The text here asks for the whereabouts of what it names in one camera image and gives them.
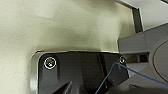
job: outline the gray surface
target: gray surface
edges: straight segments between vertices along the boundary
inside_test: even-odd
[[[151,68],[155,70],[156,76],[168,82],[168,36],[156,43],[149,55]]]
[[[118,40],[119,51],[122,54],[146,52],[147,45],[144,33]]]
[[[153,29],[146,30],[144,33],[147,47],[149,50],[151,50],[154,44],[168,35],[168,23]]]
[[[140,71],[140,73],[151,77],[153,79],[159,80],[154,71],[150,68],[150,66],[147,66],[143,70]],[[119,89],[121,90],[127,90],[129,88],[130,84],[138,85],[140,87],[149,87],[149,88],[165,88],[167,89],[164,85],[151,81],[149,79],[146,79],[144,77],[141,77],[139,75],[134,75],[131,78],[129,78],[127,81],[123,82],[121,85],[118,86]]]
[[[122,54],[147,53],[153,45],[168,35],[168,23],[118,40]]]

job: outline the black component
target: black component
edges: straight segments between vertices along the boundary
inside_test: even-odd
[[[64,84],[57,91],[52,94],[70,94],[72,89],[72,82]]]
[[[141,15],[139,9],[132,8],[133,18],[134,18],[134,26],[135,32],[139,33],[143,31],[142,22],[141,22]]]
[[[118,62],[121,56],[114,53],[78,51],[44,54],[39,60],[38,94],[94,94],[111,65]],[[52,69],[45,67],[44,62],[49,57],[56,60],[56,66]],[[106,93],[111,86],[117,86],[126,79],[127,70],[114,66],[98,94]]]

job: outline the white surface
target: white surface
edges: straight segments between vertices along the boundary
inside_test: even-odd
[[[144,30],[168,22],[168,4],[159,0],[141,7],[140,13]]]
[[[121,0],[140,9],[143,30],[168,22],[168,4],[161,0]]]
[[[159,0],[121,0],[126,4],[129,4],[135,8],[141,8],[144,5],[149,5],[152,2],[159,1]]]
[[[37,50],[118,52],[122,24],[134,32],[131,10],[99,1],[1,0],[0,94],[30,93],[30,60]]]

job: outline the cable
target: cable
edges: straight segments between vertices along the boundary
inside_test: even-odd
[[[145,77],[145,78],[147,78],[147,79],[149,79],[149,80],[152,80],[152,81],[154,81],[154,82],[160,83],[160,84],[165,85],[166,87],[168,87],[168,84],[166,84],[166,83],[163,83],[163,82],[161,82],[161,81],[158,81],[158,80],[155,80],[155,79],[150,78],[150,77],[148,77],[148,76],[145,76],[145,75],[143,75],[143,74],[141,74],[141,73],[139,73],[139,72],[136,72],[136,71],[134,71],[134,70],[132,70],[132,69],[130,69],[130,68],[124,66],[124,65],[121,65],[121,64],[119,64],[119,63],[113,63],[112,66],[111,66],[111,69],[110,69],[110,71],[109,71],[109,73],[108,73],[108,75],[104,78],[104,80],[103,80],[102,83],[100,84],[100,86],[99,86],[99,88],[97,89],[97,91],[95,92],[95,94],[97,94],[97,93],[99,92],[99,90],[100,90],[100,88],[102,87],[103,83],[104,83],[104,82],[106,81],[106,79],[109,77],[109,75],[110,75],[110,73],[111,73],[111,71],[112,71],[112,69],[113,69],[113,67],[114,67],[115,64],[116,64],[116,65],[119,65],[119,66],[121,66],[121,67],[123,67],[123,68],[125,68],[125,69],[127,69],[127,70],[129,70],[129,71],[132,71],[132,72],[134,72],[134,73],[136,73],[136,74],[138,74],[138,75],[140,75],[140,76],[142,76],[142,77]]]

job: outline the black plastic panel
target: black plastic panel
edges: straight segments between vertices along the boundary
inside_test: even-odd
[[[47,53],[41,56],[38,69],[38,94],[94,94],[120,54],[101,52]],[[53,69],[44,66],[46,58],[56,60]],[[115,66],[98,94],[128,79],[128,72]]]

